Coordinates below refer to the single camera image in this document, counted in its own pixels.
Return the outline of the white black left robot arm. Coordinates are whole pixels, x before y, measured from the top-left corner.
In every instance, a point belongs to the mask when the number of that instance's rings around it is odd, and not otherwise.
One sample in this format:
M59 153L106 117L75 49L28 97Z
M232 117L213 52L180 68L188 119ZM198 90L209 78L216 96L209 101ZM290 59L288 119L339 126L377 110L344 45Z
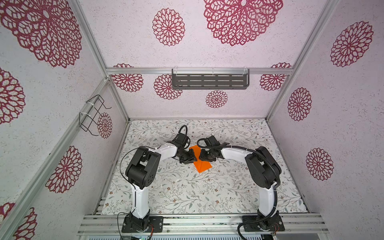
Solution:
M149 186L155 180L160 162L169 158L177 158L181 164L197 161L193 149L187 150L171 143L165 143L156 149L141 146L134 153L125 176L132 186L132 215L136 219L143 220L149 215Z

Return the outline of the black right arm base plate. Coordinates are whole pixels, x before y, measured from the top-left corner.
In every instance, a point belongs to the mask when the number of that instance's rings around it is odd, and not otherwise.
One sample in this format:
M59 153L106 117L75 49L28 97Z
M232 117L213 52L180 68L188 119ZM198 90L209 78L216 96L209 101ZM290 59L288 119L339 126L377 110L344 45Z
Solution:
M258 221L260 219L259 216L251 215L251 216L242 216L243 223L245 222L253 222L247 225L244 225L244 229L246 232L283 232L285 231L285 226L283 224L283 220L279 213L276 213L271 218L268 218L263 221Z

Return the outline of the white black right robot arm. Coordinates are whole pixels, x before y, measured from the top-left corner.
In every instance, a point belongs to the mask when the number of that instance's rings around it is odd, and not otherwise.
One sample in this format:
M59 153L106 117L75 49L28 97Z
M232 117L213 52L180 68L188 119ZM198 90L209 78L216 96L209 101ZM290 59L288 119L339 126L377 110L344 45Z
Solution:
M265 147L255 150L240 146L201 146L200 159L210 162L217 158L246 164L252 180L259 187L259 221L268 221L277 213L277 187L281 185L281 167Z

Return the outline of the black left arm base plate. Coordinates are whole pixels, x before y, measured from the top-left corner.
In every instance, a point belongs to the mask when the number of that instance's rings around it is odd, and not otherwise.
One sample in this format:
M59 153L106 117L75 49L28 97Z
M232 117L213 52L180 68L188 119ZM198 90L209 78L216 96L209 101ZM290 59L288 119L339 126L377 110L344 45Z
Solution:
M164 217L147 216L138 219L133 215L124 218L122 233L161 233L163 231Z

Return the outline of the orange square paper sheet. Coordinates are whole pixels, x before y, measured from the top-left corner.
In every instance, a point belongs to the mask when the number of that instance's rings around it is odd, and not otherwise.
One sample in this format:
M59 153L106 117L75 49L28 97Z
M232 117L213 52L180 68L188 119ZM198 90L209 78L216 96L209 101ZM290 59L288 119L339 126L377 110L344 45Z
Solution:
M207 171L212 168L212 165L210 162L202 161L200 160L201 155L201 148L197 145L190 147L190 150L194 151L195 157L197 159L196 162L193 162L195 168L197 169L198 173L202 173L204 171Z

